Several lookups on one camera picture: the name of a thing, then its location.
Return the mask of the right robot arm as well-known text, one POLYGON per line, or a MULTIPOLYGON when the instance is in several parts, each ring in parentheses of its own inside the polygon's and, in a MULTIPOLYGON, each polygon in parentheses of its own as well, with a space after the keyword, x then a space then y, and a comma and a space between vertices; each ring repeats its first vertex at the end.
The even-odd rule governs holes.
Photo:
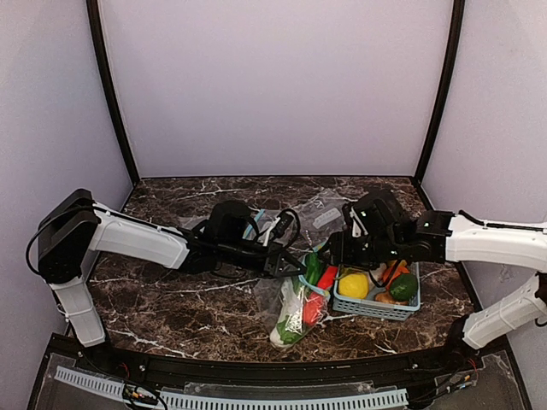
POLYGON ((519 289, 456 320, 447 346, 479 350, 546 316, 546 224, 479 220, 460 210, 428 210, 412 219, 389 190, 343 207, 346 227, 325 249, 333 265, 375 269, 388 261, 488 262, 534 270, 519 289))

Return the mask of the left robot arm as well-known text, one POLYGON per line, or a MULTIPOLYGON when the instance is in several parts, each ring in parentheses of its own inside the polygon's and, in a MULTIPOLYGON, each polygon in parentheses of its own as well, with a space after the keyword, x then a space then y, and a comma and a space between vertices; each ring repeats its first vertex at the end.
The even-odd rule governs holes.
POLYGON ((88 190, 77 189, 39 223, 25 258, 61 303, 79 343, 94 348, 108 336, 82 273, 88 252, 124 255, 189 274, 231 265, 283 278, 306 272, 289 251, 300 230, 297 213, 287 208, 260 231, 251 209, 234 200, 216 204, 191 229, 178 230, 115 212, 95 202, 88 190))

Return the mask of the green white bok choy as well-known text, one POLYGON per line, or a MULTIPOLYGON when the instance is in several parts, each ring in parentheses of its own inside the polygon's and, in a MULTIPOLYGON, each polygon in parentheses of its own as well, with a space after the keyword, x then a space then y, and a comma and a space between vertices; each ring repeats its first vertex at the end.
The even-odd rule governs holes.
POLYGON ((316 289, 314 284, 323 273, 323 265, 315 252, 306 254, 303 264, 307 272, 287 278, 281 286, 282 306, 269 336, 270 343, 279 349, 292 347, 314 328, 307 328, 303 323, 303 304, 309 290, 316 289))

